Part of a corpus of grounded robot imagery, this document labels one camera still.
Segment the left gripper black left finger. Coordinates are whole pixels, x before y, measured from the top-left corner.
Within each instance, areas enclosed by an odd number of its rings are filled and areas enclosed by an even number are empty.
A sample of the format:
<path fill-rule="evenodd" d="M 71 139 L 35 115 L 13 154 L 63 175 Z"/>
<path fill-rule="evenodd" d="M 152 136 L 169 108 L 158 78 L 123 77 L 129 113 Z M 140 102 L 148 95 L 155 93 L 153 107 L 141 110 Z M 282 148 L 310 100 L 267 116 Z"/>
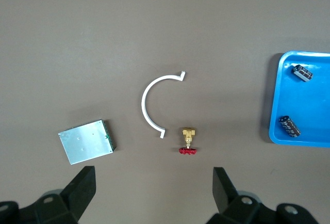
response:
<path fill-rule="evenodd" d="M 95 193 L 95 167 L 85 166 L 61 192 L 44 194 L 27 207 L 1 202 L 1 223 L 78 223 Z"/>

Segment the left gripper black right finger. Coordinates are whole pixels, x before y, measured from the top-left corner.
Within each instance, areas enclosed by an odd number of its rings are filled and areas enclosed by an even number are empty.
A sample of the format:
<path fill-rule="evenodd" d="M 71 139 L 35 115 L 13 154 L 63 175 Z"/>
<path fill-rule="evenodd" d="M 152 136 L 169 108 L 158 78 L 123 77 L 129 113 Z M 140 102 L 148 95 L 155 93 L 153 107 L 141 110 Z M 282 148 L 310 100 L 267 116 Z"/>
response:
<path fill-rule="evenodd" d="M 208 223 L 318 223 L 300 205 L 281 203 L 275 210 L 253 195 L 238 192 L 223 167 L 214 167 L 212 194 L 218 208 Z"/>

